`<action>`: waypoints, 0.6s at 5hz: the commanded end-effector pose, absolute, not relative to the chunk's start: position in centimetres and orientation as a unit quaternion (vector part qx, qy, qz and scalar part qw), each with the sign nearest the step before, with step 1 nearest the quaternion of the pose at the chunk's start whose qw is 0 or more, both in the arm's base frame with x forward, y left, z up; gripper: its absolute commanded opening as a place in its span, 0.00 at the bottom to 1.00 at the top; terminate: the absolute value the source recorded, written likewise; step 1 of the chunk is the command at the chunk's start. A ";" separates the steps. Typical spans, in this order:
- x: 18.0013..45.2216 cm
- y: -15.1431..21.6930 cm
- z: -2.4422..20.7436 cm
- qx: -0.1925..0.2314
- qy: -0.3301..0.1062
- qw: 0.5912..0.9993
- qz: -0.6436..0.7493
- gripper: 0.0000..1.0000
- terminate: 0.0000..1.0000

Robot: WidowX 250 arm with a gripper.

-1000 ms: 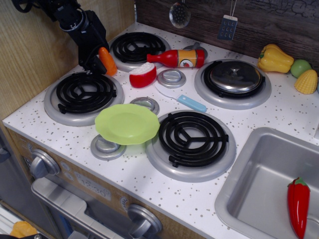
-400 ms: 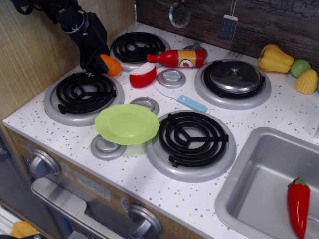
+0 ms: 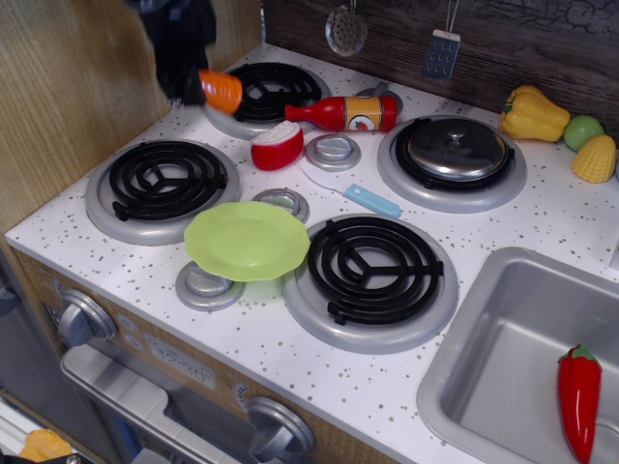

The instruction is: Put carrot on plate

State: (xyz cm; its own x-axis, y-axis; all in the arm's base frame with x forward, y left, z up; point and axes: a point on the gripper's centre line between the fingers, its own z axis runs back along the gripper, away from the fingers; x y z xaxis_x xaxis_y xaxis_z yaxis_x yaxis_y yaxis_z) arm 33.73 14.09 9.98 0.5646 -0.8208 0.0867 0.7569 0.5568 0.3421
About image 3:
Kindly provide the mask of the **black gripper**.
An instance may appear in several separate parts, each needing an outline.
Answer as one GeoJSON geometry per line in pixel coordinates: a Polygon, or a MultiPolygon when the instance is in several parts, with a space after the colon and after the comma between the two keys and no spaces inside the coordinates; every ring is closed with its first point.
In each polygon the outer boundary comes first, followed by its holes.
{"type": "Polygon", "coordinates": [[[212,28],[163,30],[153,36],[157,81],[172,103],[205,104],[198,72],[209,68],[205,46],[212,41],[212,28]]]}

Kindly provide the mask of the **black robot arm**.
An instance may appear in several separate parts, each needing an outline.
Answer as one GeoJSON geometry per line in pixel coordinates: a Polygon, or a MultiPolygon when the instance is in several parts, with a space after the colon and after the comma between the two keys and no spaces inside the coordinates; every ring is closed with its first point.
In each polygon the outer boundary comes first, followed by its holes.
{"type": "Polygon", "coordinates": [[[156,78],[168,100],[203,105],[198,72],[209,68],[206,46],[217,39],[217,19],[209,1],[128,1],[154,48],[156,78]]]}

